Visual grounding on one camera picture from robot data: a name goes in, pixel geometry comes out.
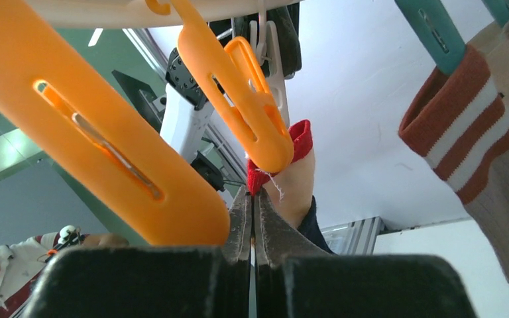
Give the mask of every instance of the brown sock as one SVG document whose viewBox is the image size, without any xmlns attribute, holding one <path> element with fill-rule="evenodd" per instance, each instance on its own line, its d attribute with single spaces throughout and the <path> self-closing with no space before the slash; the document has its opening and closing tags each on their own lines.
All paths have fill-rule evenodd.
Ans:
<svg viewBox="0 0 509 318">
<path fill-rule="evenodd" d="M 430 75 L 399 135 L 457 194 L 509 281 L 509 110 L 504 104 L 483 56 L 468 46 L 452 76 L 438 70 Z"/>
</svg>

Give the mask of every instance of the white ceiling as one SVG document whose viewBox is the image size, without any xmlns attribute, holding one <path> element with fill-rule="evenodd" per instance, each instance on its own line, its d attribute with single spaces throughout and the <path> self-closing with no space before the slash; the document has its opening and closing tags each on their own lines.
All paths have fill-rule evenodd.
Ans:
<svg viewBox="0 0 509 318">
<path fill-rule="evenodd" d="M 481 0 L 443 3 L 466 41 L 492 22 Z M 165 54 L 179 29 L 153 30 Z M 377 215 L 395 229 L 467 217 L 398 138 L 434 63 L 394 1 L 303 1 L 300 41 L 303 68 L 287 81 L 288 104 L 292 123 L 312 122 L 321 227 Z"/>
</svg>

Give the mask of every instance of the orange plastic clip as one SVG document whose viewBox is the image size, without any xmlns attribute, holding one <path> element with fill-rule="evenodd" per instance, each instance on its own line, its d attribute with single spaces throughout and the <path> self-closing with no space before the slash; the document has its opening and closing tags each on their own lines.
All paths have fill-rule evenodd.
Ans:
<svg viewBox="0 0 509 318">
<path fill-rule="evenodd" d="M 178 52 L 198 85 L 253 162 L 267 172 L 283 170 L 294 144 L 249 43 L 237 37 L 224 50 L 188 0 L 171 3 L 184 23 Z"/>
<path fill-rule="evenodd" d="M 0 112 L 149 243 L 225 243 L 220 196 L 21 0 L 0 1 Z"/>
</svg>

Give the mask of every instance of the person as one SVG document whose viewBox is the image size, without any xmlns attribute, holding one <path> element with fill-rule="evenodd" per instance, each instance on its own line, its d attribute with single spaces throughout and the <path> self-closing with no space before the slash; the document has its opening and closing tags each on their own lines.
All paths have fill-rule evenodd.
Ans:
<svg viewBox="0 0 509 318">
<path fill-rule="evenodd" d="M 120 235 L 83 235 L 84 247 L 123 247 Z M 59 233 L 30 237 L 24 242 L 0 246 L 0 317 L 19 317 L 31 289 L 46 266 L 47 253 L 60 239 Z"/>
<path fill-rule="evenodd" d="M 247 188 L 253 194 L 264 188 L 276 209 L 291 227 L 320 249 L 333 254 L 317 223 L 317 203 L 313 196 L 315 152 L 311 123 L 300 121 L 289 129 L 294 142 L 292 163 L 278 174 L 268 174 L 252 160 L 247 162 Z"/>
</svg>

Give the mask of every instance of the white plastic clip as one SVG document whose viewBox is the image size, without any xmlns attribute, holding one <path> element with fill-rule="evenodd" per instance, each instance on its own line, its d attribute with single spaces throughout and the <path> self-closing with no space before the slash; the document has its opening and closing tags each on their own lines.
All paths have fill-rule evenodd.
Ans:
<svg viewBox="0 0 509 318">
<path fill-rule="evenodd" d="M 258 64 L 262 65 L 266 54 L 266 0 L 258 1 L 258 24 L 256 21 L 249 22 L 251 47 L 253 48 Z"/>
<path fill-rule="evenodd" d="M 274 101 L 286 124 L 290 128 L 290 112 L 288 110 L 288 98 L 286 97 L 286 79 L 282 68 L 282 57 L 280 55 L 280 44 L 278 43 L 278 31 L 274 21 L 266 23 L 266 47 L 268 57 L 268 69 L 270 75 L 266 78 L 268 86 L 274 96 Z"/>
<path fill-rule="evenodd" d="M 286 82 L 282 68 L 278 31 L 274 21 L 266 21 L 265 0 L 258 0 L 258 24 L 249 22 L 250 43 L 259 65 L 268 61 L 270 75 L 266 78 L 268 86 L 274 96 L 276 106 L 287 128 L 290 128 L 290 112 L 288 111 L 288 98 L 286 97 Z"/>
</svg>

